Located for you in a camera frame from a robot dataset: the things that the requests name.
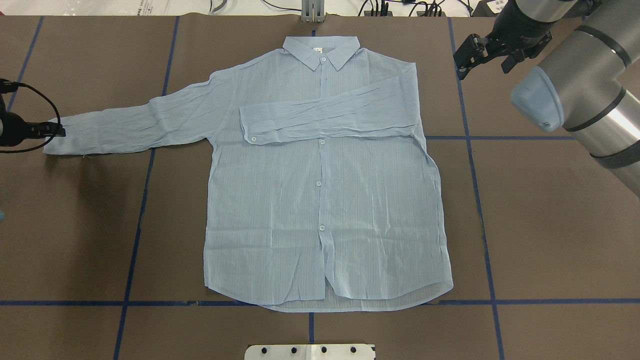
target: gray robot arm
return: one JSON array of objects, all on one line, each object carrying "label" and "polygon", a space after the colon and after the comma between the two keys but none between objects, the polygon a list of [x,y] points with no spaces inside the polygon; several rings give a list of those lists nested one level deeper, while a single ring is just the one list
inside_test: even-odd
[{"label": "gray robot arm", "polygon": [[640,196],[640,102],[616,80],[640,58],[638,19],[635,0],[604,2],[532,69],[511,102],[545,131],[564,127]]}]

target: button-up shirt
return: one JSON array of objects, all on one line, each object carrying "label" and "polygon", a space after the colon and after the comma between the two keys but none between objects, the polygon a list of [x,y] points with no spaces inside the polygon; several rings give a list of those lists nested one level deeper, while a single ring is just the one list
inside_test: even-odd
[{"label": "button-up shirt", "polygon": [[211,143],[204,283],[224,295],[375,311],[453,286],[415,64],[355,37],[287,37],[204,83],[63,124],[46,153]]}]

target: shirt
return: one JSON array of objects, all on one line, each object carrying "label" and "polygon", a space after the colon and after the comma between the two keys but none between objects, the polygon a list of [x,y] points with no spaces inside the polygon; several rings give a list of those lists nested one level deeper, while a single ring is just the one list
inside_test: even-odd
[{"label": "shirt", "polygon": [[279,311],[376,311],[453,287],[415,64],[356,37],[287,37],[146,105],[62,121],[47,154],[211,143],[204,283],[219,293]]}]

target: table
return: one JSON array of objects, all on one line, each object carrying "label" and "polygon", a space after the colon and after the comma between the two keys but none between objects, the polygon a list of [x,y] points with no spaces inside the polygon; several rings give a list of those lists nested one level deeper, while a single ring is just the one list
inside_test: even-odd
[{"label": "table", "polygon": [[[356,35],[417,63],[454,289],[390,313],[284,314],[202,280],[208,142],[135,154],[0,156],[0,358],[242,359],[251,344],[372,343],[378,359],[640,356],[640,206],[567,133],[509,103],[538,61],[461,84],[452,49],[493,19],[0,17],[1,74],[72,115],[146,103],[280,47]],[[559,43],[579,19],[554,28]],[[639,67],[622,81],[640,93]],[[27,121],[52,111],[19,90]]]}]

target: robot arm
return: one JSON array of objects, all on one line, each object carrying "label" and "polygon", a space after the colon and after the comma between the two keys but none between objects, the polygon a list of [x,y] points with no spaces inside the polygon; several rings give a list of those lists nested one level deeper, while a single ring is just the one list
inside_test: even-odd
[{"label": "robot arm", "polygon": [[493,30],[481,38],[471,34],[453,55],[458,77],[474,67],[507,56],[502,71],[508,73],[525,58],[533,59],[551,41],[551,27],[576,0],[509,0],[495,19]]},{"label": "robot arm", "polygon": [[531,122],[563,126],[638,196],[640,102],[616,78],[640,58],[639,17],[634,0],[605,2],[511,93]]},{"label": "robot arm", "polygon": [[[550,40],[550,34],[540,37],[540,33],[548,31],[573,2],[509,0],[486,40],[470,35],[456,51],[460,79],[496,56],[509,54],[502,64],[505,73],[524,57],[537,56],[547,37]],[[634,0],[604,2],[531,70],[512,91],[511,102],[545,131],[564,127],[599,164],[640,196],[640,102],[616,80],[640,58],[638,18],[640,6]],[[477,57],[465,62],[470,54]]]}]

